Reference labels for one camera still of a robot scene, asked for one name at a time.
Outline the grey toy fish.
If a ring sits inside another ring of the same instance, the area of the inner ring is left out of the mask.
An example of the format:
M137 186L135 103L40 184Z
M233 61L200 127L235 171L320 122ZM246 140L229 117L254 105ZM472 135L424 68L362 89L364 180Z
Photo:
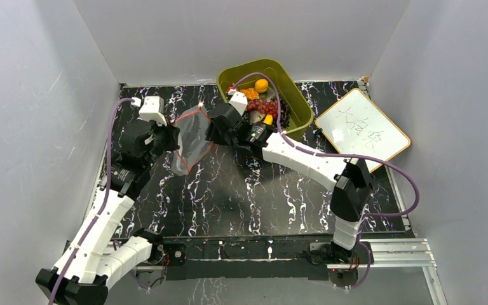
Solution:
M248 113L248 119L251 124L263 121L265 116L266 115L260 111L250 111Z

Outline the clear zip bag orange zipper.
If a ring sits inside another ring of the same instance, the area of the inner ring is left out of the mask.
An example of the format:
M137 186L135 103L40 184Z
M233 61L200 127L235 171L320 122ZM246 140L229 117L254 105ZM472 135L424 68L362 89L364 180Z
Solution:
M175 175L187 175L211 149L213 143L207 140L210 117L199 101L197 105L186 110L175 121L180 133L177 138L179 148L173 152L172 172Z

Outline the red toy grape bunch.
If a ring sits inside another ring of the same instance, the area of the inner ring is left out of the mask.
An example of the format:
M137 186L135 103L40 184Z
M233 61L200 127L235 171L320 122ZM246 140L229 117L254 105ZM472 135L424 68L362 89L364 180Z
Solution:
M248 102L246 111L259 111L262 114L277 116L278 103L275 100L254 99Z

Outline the orange toy fruit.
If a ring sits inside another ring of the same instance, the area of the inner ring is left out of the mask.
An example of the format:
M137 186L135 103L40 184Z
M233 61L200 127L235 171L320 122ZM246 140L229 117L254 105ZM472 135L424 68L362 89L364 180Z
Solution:
M258 79L255 83L254 83L254 90L259 93L259 94L263 94L263 93L266 93L267 90L268 90L268 87L269 87L269 82L267 79Z

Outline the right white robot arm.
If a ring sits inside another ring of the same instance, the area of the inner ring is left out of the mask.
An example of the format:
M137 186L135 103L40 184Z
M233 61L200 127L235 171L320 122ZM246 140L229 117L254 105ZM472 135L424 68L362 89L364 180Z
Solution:
M250 123L229 103L210 113L207 139L231 146L246 156L276 163L303 174L332 193L330 211L335 217L331 242L311 245L313 264L355 264L363 210L374 188L367 163L358 158L322 156L301 143L289 144L276 130L273 116Z

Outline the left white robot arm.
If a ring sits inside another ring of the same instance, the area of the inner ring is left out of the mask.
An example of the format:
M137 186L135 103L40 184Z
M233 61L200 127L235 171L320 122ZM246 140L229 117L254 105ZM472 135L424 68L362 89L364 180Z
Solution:
M116 152L107 148L107 173L74 239L50 269L41 269L36 284L50 304L103 304L109 290L137 265L159 264L165 251L162 237L139 229L109 255L105 255L117 226L150 180L154 162L177 150L179 129L171 123L137 120L122 133Z

